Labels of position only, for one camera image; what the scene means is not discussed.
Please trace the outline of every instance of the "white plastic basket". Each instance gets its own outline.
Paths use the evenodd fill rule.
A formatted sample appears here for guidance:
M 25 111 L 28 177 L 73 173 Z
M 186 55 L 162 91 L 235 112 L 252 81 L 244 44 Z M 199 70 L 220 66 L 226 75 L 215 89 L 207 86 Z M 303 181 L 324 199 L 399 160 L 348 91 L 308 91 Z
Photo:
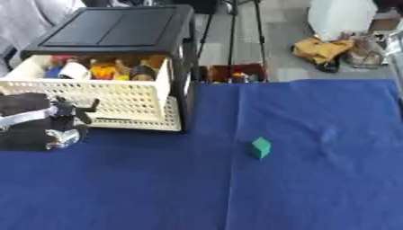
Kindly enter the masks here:
M 168 97 L 165 106 L 165 116 L 160 121 L 138 119 L 103 119 L 94 118 L 92 127 L 96 128 L 134 128 L 164 131 L 180 131 L 182 125 L 175 97 Z
M 170 59 L 165 60 L 154 82 L 43 79 L 49 62 L 50 56 L 28 58 L 0 78 L 0 91 L 57 95 L 78 107 L 89 107 L 94 99 L 99 99 L 101 103 L 92 115 L 94 118 L 166 122 L 165 106 L 172 74 Z M 104 125 L 101 120 L 95 124 Z

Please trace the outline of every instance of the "black lid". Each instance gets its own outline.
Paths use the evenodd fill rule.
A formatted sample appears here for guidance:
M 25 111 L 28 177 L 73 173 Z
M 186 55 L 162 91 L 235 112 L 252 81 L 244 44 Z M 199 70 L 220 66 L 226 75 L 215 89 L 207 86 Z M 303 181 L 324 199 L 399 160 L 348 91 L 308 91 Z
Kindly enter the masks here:
M 138 52 L 173 55 L 193 15 L 187 5 L 83 8 L 23 51 L 84 55 Z

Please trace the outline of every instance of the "tape roll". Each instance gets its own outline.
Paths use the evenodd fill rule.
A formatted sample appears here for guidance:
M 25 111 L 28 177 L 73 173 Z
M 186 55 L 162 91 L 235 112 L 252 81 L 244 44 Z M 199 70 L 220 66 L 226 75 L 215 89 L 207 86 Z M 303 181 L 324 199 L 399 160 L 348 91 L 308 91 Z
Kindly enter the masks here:
M 69 62 L 58 74 L 62 79 L 89 80 L 91 79 L 90 71 L 77 62 Z

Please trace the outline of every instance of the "floor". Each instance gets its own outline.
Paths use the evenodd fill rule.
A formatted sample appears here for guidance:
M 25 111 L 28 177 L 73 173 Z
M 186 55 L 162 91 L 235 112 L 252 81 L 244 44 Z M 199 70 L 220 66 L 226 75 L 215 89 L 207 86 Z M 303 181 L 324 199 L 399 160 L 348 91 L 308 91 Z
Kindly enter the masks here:
M 270 66 L 270 81 L 392 77 L 387 66 L 378 70 L 366 70 L 353 69 L 346 64 L 342 65 L 338 74 L 326 74 L 316 70 L 310 63 L 294 57 L 290 53 L 290 46 L 312 35 L 306 19 L 309 2 L 310 0 L 262 0 L 261 11 L 266 36 L 267 63 Z M 198 16 L 199 34 L 203 33 L 206 20 L 206 16 Z M 208 44 L 201 57 L 202 65 L 227 64 L 229 26 L 230 16 L 226 14 L 223 7 L 212 23 Z M 237 21 L 235 63 L 261 61 L 257 38 L 254 5 L 244 4 L 240 7 Z

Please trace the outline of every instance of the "green cube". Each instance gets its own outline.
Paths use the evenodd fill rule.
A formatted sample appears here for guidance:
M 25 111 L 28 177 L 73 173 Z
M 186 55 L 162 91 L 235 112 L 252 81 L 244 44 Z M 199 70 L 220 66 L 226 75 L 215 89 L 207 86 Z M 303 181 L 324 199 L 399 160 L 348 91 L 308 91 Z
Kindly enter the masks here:
M 271 149 L 272 144 L 263 137 L 259 137 L 254 142 L 252 142 L 252 154 L 257 159 L 265 158 L 267 155 L 270 154 Z

